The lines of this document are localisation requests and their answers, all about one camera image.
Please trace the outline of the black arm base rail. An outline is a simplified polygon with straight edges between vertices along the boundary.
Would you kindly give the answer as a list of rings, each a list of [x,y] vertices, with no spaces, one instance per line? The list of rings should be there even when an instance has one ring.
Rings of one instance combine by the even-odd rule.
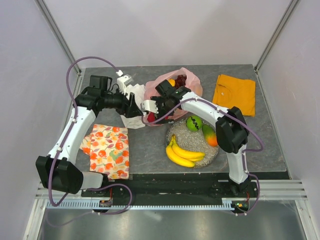
[[[258,186],[249,177],[243,185],[236,186],[228,173],[135,173],[129,179],[104,180],[102,186],[123,184],[134,197],[139,195],[186,194],[217,198],[255,198]]]

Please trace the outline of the speckled glass plate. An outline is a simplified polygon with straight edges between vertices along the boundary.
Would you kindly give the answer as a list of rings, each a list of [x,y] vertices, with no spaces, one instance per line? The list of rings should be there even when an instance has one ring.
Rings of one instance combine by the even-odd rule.
[[[211,165],[219,153],[218,146],[210,146],[203,135],[202,129],[190,131],[186,125],[187,117],[173,123],[166,132],[166,142],[169,143],[172,135],[175,135],[179,147],[192,152],[205,153],[204,159],[195,163],[196,168],[204,168]]]

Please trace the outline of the fake mango fruit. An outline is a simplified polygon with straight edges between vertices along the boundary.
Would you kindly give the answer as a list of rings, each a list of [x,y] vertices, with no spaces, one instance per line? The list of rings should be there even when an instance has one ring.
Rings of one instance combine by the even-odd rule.
[[[216,132],[214,131],[214,129],[210,125],[203,124],[202,125],[202,133],[203,133],[205,141],[208,143],[209,146],[211,146],[211,147],[218,146]]]

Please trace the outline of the pink plastic bag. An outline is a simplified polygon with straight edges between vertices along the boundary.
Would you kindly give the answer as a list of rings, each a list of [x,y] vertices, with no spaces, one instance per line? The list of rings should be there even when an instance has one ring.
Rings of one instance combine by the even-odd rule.
[[[171,86],[168,80],[175,80],[178,75],[185,75],[186,82],[185,86],[175,88]],[[183,100],[185,94],[190,92],[193,92],[194,94],[201,97],[203,95],[203,87],[201,85],[201,81],[199,77],[197,77],[193,72],[185,67],[181,67],[180,69],[165,73],[151,81],[148,81],[145,84],[144,100],[151,100],[152,96],[161,96],[164,98],[175,100],[178,105]],[[183,110],[182,107],[179,106],[177,109],[171,109],[167,114],[163,116],[156,116],[156,120],[154,122],[147,122],[147,116],[149,114],[146,114],[143,116],[143,121],[145,123],[148,123],[150,126],[162,125],[176,120],[184,116],[186,113],[187,111]]]

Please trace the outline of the yellow fake banana bunch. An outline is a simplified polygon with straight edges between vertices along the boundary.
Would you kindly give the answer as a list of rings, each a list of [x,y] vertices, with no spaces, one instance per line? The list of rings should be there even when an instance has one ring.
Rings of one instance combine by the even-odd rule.
[[[189,151],[181,148],[176,141],[176,135],[171,136],[171,140],[165,149],[167,157],[175,164],[186,167],[194,168],[196,162],[204,159],[205,153],[198,151]]]

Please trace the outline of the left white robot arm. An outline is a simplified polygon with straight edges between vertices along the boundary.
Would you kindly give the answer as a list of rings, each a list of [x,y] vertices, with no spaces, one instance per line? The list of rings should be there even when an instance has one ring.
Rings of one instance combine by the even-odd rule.
[[[40,180],[48,190],[76,194],[80,190],[92,189],[99,197],[106,196],[110,185],[106,176],[98,172],[82,172],[76,166],[80,145],[89,127],[104,109],[114,109],[124,117],[142,116],[135,95],[129,92],[132,82],[128,74],[120,76],[112,92],[110,77],[91,75],[87,86],[76,98],[71,117],[55,146],[46,156],[35,162]]]

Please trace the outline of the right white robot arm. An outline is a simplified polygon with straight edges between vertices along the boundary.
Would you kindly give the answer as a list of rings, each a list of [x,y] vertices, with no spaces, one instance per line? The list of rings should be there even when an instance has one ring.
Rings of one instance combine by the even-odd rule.
[[[231,109],[215,105],[203,99],[185,86],[175,88],[168,80],[155,87],[158,95],[143,101],[145,111],[155,114],[155,123],[164,123],[175,109],[190,112],[200,117],[215,129],[218,146],[226,152],[229,166],[229,191],[235,197],[247,191],[243,159],[247,148],[249,131],[246,121],[237,107]]]

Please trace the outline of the fake green fruit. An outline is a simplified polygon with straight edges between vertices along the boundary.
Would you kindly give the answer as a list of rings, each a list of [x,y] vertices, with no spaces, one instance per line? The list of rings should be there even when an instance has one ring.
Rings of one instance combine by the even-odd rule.
[[[202,126],[202,119],[196,115],[191,115],[186,120],[186,127],[192,132],[198,132]]]

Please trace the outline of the fake red fruit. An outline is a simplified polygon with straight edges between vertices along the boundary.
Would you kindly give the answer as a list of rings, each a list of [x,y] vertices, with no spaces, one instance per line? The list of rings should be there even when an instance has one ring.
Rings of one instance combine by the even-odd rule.
[[[150,112],[146,120],[148,123],[154,122],[156,120],[156,114],[153,112]]]

